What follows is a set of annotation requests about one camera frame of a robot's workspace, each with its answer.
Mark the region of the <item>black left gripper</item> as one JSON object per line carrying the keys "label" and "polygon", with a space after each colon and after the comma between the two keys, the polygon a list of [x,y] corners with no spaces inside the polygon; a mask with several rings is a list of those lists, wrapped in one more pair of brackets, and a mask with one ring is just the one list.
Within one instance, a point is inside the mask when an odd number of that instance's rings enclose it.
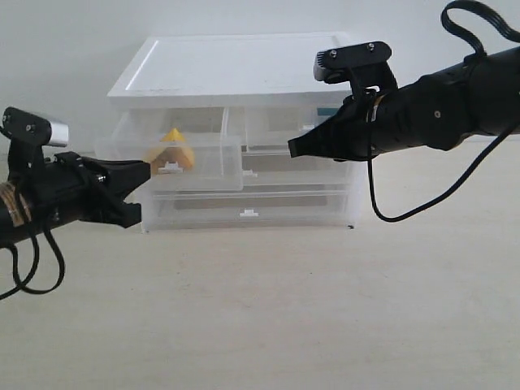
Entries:
{"label": "black left gripper", "polygon": [[61,153],[29,174],[28,197],[34,223],[54,228],[80,220],[133,227],[141,223],[141,204],[122,199],[150,179],[148,162]]}

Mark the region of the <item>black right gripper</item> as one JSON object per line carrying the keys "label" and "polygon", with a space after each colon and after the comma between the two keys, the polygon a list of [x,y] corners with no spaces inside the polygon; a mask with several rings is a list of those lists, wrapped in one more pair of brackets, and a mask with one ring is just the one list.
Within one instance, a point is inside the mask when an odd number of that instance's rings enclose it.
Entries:
{"label": "black right gripper", "polygon": [[370,137],[367,117],[376,91],[364,91],[359,102],[351,94],[329,119],[288,141],[292,158],[311,156],[336,161],[370,161],[379,155]]}

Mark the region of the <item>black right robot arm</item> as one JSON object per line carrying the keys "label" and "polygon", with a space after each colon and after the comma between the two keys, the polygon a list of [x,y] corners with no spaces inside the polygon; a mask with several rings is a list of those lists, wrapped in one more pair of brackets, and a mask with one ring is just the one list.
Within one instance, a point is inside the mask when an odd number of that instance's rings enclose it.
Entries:
{"label": "black right robot arm", "polygon": [[111,152],[152,164],[144,227],[352,226],[363,163],[518,131],[517,50],[404,87],[390,55],[333,37],[150,42],[110,91],[122,111]]}

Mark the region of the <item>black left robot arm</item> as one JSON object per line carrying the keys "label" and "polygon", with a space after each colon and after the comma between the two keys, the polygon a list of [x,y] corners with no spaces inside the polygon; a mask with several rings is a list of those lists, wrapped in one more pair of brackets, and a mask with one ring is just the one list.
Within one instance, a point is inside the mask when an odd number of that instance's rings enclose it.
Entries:
{"label": "black left robot arm", "polygon": [[82,221],[130,228],[141,222],[141,205],[125,199],[151,178],[141,160],[106,161],[74,152],[44,161],[42,170],[17,189],[10,174],[1,184],[1,242],[18,243]]}

